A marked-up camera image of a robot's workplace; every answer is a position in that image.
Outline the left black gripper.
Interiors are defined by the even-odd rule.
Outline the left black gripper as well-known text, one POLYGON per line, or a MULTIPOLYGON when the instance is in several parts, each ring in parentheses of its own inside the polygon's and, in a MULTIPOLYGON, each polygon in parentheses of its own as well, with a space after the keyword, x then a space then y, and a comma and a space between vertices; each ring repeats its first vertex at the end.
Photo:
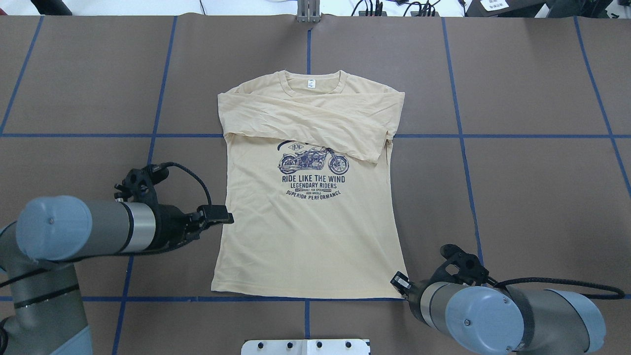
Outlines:
POLYGON ((114 186, 114 198, 128 211, 129 234, 123 249, 178 249, 198 240, 203 231, 213 225, 233 224, 234 216, 225 205, 212 203, 203 180, 181 164, 175 168, 185 171, 201 185, 207 203, 196 211, 185 213, 174 205, 160 204, 155 186, 169 177, 171 164, 149 164, 131 169, 114 186))

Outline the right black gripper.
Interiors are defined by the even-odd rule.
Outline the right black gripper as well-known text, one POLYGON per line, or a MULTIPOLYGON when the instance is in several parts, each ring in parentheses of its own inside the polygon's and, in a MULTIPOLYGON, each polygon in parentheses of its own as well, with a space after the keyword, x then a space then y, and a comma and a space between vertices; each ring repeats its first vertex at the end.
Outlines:
POLYGON ((491 284, 490 272, 482 265, 478 256, 465 252, 455 244, 441 246, 440 254, 445 261, 429 279, 414 283, 398 271, 390 284, 404 299, 419 298, 430 285, 439 282, 468 286, 491 284))

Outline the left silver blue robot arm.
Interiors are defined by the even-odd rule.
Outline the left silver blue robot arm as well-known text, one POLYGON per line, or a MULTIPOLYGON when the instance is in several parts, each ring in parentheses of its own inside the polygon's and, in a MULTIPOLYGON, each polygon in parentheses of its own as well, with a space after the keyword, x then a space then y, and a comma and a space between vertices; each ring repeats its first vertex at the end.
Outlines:
POLYGON ((14 315, 1 321, 3 355, 92 355, 92 331, 75 265, 104 256, 145 256, 182 248, 212 225, 232 224, 225 205, 207 202, 185 213, 160 204, 155 186, 167 162, 131 169, 115 185, 112 201, 43 196, 29 201, 1 230, 2 287, 10 287, 14 315))

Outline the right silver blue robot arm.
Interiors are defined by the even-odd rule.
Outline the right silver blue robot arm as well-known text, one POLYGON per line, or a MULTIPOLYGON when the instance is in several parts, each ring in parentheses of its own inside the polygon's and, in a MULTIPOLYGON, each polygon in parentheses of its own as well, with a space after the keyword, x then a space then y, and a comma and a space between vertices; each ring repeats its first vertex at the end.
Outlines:
POLYGON ((588 355, 604 345, 606 324, 594 297, 496 282, 479 258, 453 244, 444 263, 417 283, 397 272, 392 286, 424 325, 480 355, 588 355))

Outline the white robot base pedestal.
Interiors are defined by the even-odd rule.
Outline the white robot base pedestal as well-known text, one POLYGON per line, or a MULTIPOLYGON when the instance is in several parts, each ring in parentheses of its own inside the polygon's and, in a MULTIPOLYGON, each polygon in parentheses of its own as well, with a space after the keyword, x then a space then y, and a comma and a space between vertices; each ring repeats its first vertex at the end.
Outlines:
POLYGON ((284 339, 244 342, 242 355, 371 355, 364 339, 284 339))

